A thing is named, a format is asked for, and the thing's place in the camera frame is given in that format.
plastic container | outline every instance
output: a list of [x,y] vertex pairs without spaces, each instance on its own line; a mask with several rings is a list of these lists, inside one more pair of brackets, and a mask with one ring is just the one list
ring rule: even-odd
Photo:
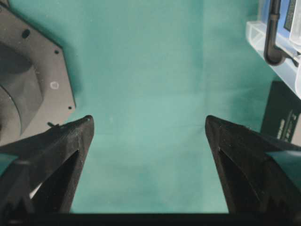
[[[270,67],[288,85],[288,87],[301,99],[301,0],[295,4],[291,31],[283,29],[283,24],[288,10],[287,1],[281,3],[280,20],[277,28],[276,45],[291,56],[299,66],[287,58],[282,64]],[[259,16],[257,21],[249,21],[246,24],[246,38],[256,52],[263,57],[267,24],[266,11],[269,1],[260,1]]]

blue tape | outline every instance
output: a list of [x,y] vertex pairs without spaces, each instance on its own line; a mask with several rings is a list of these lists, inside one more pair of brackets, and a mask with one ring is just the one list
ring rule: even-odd
[[301,190],[301,151],[269,152],[290,180]]

mounting hole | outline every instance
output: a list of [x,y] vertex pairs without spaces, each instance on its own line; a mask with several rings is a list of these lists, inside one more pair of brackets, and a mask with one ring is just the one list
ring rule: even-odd
[[22,33],[22,38],[27,39],[30,35],[30,31],[28,29],[25,29]]

green cloth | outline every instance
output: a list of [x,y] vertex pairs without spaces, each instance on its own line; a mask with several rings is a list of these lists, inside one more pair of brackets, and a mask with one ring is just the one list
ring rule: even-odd
[[0,153],[0,176],[17,156]]
[[95,119],[75,212],[227,212],[213,114],[259,130],[273,71],[247,43],[250,0],[11,0],[64,48]]

black box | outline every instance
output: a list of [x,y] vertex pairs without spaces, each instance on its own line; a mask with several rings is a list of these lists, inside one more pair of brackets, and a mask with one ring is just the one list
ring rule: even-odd
[[301,100],[282,81],[272,82],[261,133],[301,145]]

